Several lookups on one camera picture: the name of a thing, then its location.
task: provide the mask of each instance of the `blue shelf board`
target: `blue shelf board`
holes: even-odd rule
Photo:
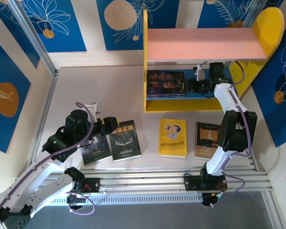
[[[171,71],[171,72],[184,72],[184,78],[185,81],[189,80],[189,79],[195,79],[196,76],[194,75],[194,71],[193,69],[169,69],[166,71]],[[204,69],[205,72],[205,78],[209,79],[209,69]],[[225,74],[225,78],[229,78],[232,79],[230,70],[228,68],[224,69],[224,74]],[[212,93],[207,93],[204,94],[207,97],[211,97]],[[206,99],[206,97],[204,97],[202,95],[202,93],[193,93],[193,92],[187,92],[186,97],[184,98],[147,98],[146,100],[183,100],[183,99]]]

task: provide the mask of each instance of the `dark book cover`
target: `dark book cover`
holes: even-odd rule
[[[211,159],[218,148],[218,132],[220,125],[196,123],[195,157]]]
[[[106,136],[95,136],[93,142],[86,141],[82,146],[84,146],[81,148],[84,165],[111,157]]]
[[[133,120],[120,123],[109,138],[114,161],[141,156]]]
[[[184,73],[163,70],[147,70],[147,95],[186,96]]]

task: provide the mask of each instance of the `pink shelf board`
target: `pink shelf board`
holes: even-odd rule
[[[251,28],[148,29],[148,62],[266,60]]]

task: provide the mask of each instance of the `cable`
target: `cable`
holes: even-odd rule
[[[79,149],[79,148],[84,148],[84,147],[87,147],[87,146],[90,146],[90,145],[92,145],[93,144],[93,142],[94,142],[94,140],[92,140],[89,144],[87,144],[87,145],[83,145],[83,146],[79,146],[79,147],[77,147],[77,149]]]
[[[91,215],[91,214],[94,213],[94,211],[95,211],[95,205],[94,205],[93,201],[90,200],[88,197],[84,196],[84,195],[81,194],[81,193],[77,193],[77,192],[67,192],[67,194],[80,195],[80,196],[84,197],[86,200],[88,200],[88,201],[92,204],[92,206],[93,206],[93,210],[92,210],[91,212],[89,212],[89,213],[80,213],[80,212],[74,211],[74,210],[71,208],[71,201],[70,201],[70,203],[68,204],[68,208],[70,209],[71,212],[73,212],[73,213],[76,214],[76,215],[81,215],[81,216],[88,216],[88,215]]]
[[[251,145],[251,136],[250,136],[250,131],[249,131],[248,122],[247,122],[247,120],[246,120],[246,117],[245,117],[245,114],[244,114],[242,108],[240,107],[240,105],[239,105],[239,103],[238,103],[238,101],[237,101],[237,98],[234,96],[233,91],[232,91],[232,90],[233,90],[233,87],[235,87],[236,85],[238,85],[238,84],[240,84],[241,82],[244,81],[244,79],[245,79],[245,71],[244,71],[244,68],[242,67],[242,65],[241,65],[238,61],[235,61],[235,62],[237,63],[237,65],[238,65],[238,66],[240,67],[240,69],[242,70],[243,77],[242,77],[241,81],[239,81],[239,82],[237,82],[237,83],[235,83],[235,84],[233,84],[233,85],[230,86],[230,88],[229,88],[229,93],[230,93],[230,95],[232,96],[232,98],[233,98],[233,100],[234,100],[234,102],[235,102],[235,104],[236,104],[236,107],[238,108],[238,110],[239,110],[239,112],[240,112],[240,114],[241,114],[241,116],[242,116],[242,118],[243,118],[243,121],[244,121],[245,130],[246,130],[246,134],[247,134],[247,140],[248,140],[248,152],[247,152],[246,155],[240,154],[240,153],[232,153],[230,156],[231,156],[231,157],[232,157],[232,156],[250,157],[252,145]],[[245,186],[245,184],[246,184],[245,180],[243,180],[243,179],[241,179],[241,178],[239,178],[239,177],[234,177],[234,176],[232,176],[232,175],[228,175],[228,174],[226,174],[226,173],[224,172],[224,168],[225,168],[226,164],[231,160],[231,157],[228,157],[228,158],[224,161],[223,165],[221,166],[222,173],[223,173],[223,175],[225,175],[226,177],[230,177],[230,178],[233,178],[233,179],[240,180],[240,181],[242,181],[243,183],[242,183],[242,185],[241,185],[240,187],[238,187],[234,192],[232,192],[231,194],[229,194],[228,196],[226,196],[225,198],[223,198],[221,201],[219,201],[219,202],[217,202],[217,203],[211,205],[212,208],[215,207],[216,205],[222,203],[224,200],[230,198],[230,197],[231,197],[232,195],[234,195],[236,192],[238,192],[239,190],[241,190],[241,189]]]
[[[92,116],[90,110],[89,110],[84,104],[82,104],[82,103],[80,103],[80,102],[76,102],[75,104],[76,104],[79,108],[84,108],[84,109],[87,111],[88,115],[90,116],[91,120],[93,120],[93,116]],[[15,187],[8,193],[7,198],[3,199],[3,201],[2,201],[1,204],[0,204],[0,210],[1,210],[1,208],[3,207],[3,205],[6,203],[6,201],[8,200],[8,198],[11,197],[11,195],[17,190],[17,188],[26,180],[26,178],[27,178],[33,171],[35,171],[38,167],[40,167],[40,166],[41,166],[43,163],[45,163],[47,160],[51,159],[53,156],[56,156],[56,155],[61,154],[61,153],[64,153],[64,152],[66,152],[66,151],[68,151],[68,150],[70,150],[70,149],[73,149],[74,147],[76,147],[76,146],[82,144],[83,142],[85,142],[85,141],[89,138],[90,134],[92,133],[92,130],[93,130],[93,122],[91,122],[90,130],[89,130],[88,134],[87,134],[81,141],[79,141],[78,143],[76,143],[76,144],[74,144],[74,145],[72,145],[72,146],[70,146],[70,147],[67,147],[67,148],[65,148],[65,149],[59,150],[59,151],[57,151],[57,152],[55,152],[55,153],[53,153],[53,154],[47,156],[47,157],[45,157],[43,160],[41,160],[39,163],[37,163],[36,166],[35,166],[34,168],[32,168],[31,170],[29,170],[29,171],[27,172],[27,174],[25,174],[24,177],[19,181],[19,183],[17,183],[17,184],[15,185]]]

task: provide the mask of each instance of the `white table surface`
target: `white table surface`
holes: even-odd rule
[[[120,122],[134,120],[141,157],[113,162],[112,158],[84,166],[80,150],[71,155],[63,167],[95,169],[132,168],[192,168],[202,167],[206,160],[194,157],[196,122],[220,124],[223,112],[143,112],[143,67],[77,67],[62,68],[58,76],[46,124],[41,137],[41,146],[63,126],[65,118],[77,109],[76,102],[102,103],[98,118],[118,117]],[[187,135],[187,157],[159,157],[160,119],[185,119]],[[235,158],[229,166],[250,166],[245,158]]]

